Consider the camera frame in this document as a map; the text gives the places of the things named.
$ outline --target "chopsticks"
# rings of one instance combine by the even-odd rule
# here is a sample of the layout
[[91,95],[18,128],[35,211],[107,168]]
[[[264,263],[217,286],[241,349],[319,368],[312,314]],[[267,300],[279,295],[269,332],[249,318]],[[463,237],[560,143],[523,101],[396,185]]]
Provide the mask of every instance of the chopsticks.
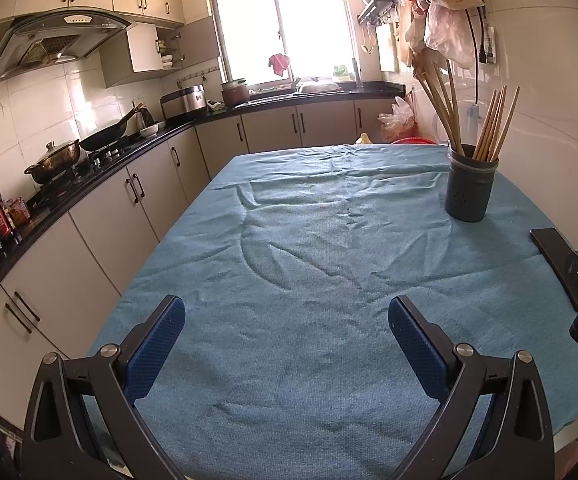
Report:
[[461,143],[460,134],[460,117],[458,115],[458,100],[456,99],[456,87],[454,86],[454,76],[451,71],[451,65],[447,60],[447,72],[449,75],[449,84],[451,87],[452,98],[449,98],[447,94],[447,88],[445,88],[445,83],[443,82],[443,74],[438,68],[438,65],[434,63],[434,75],[440,84],[443,96],[445,100],[438,93],[436,85],[429,75],[428,72],[422,72],[422,75],[416,74],[416,79],[422,85],[423,90],[427,94],[427,97],[431,101],[438,118],[447,132],[447,137],[451,144],[452,149],[464,155],[463,145]]
[[487,116],[482,123],[480,130],[480,137],[476,150],[474,151],[474,160],[480,162],[495,162],[498,160],[498,155],[502,149],[502,145],[507,138],[511,120],[516,111],[516,103],[518,102],[518,95],[520,94],[520,86],[516,88],[514,100],[509,108],[509,114],[505,121],[505,127],[500,133],[500,125],[502,124],[502,115],[505,109],[505,101],[507,99],[507,85],[503,86],[500,92],[493,91],[492,102],[487,110]]

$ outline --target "bowl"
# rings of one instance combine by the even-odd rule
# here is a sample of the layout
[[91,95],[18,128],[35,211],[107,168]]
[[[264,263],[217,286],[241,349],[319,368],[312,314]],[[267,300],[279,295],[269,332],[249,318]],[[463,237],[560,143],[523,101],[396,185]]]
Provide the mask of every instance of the bowl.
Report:
[[143,137],[150,137],[158,133],[158,125],[154,124],[153,126],[149,126],[149,128],[144,128],[140,130],[140,134]]

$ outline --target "blue gripper pad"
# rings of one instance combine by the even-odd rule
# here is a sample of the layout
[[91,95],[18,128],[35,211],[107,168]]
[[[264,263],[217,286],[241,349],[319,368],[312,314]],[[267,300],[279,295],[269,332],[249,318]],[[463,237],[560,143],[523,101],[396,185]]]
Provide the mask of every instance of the blue gripper pad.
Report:
[[445,402],[447,365],[399,298],[389,304],[389,327],[427,396]]
[[185,326],[183,301],[175,296],[167,300],[164,311],[126,365],[123,391],[129,404],[147,396]]

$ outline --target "range hood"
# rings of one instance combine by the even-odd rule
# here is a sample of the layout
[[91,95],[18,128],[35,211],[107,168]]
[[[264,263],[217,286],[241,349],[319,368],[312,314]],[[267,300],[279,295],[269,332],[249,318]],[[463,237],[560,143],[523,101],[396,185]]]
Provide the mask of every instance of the range hood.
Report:
[[17,18],[0,41],[0,81],[89,56],[129,25],[120,16],[92,9]]

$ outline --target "metal screw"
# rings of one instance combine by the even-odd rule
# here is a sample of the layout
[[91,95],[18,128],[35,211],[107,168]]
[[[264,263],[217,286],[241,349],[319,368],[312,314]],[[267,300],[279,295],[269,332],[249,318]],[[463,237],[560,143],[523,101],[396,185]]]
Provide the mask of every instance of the metal screw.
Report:
[[471,357],[474,355],[474,348],[467,345],[467,343],[460,343],[460,345],[457,345],[456,351],[463,357]]
[[527,350],[521,350],[518,352],[518,359],[524,363],[530,363],[533,357],[531,357],[531,354]]
[[118,347],[114,344],[104,345],[100,349],[100,355],[102,355],[102,357],[113,357],[114,355],[117,354],[117,352]]
[[58,358],[58,355],[56,354],[56,352],[49,352],[47,355],[45,355],[42,358],[42,362],[46,365],[50,365],[50,364],[53,364],[57,358]]

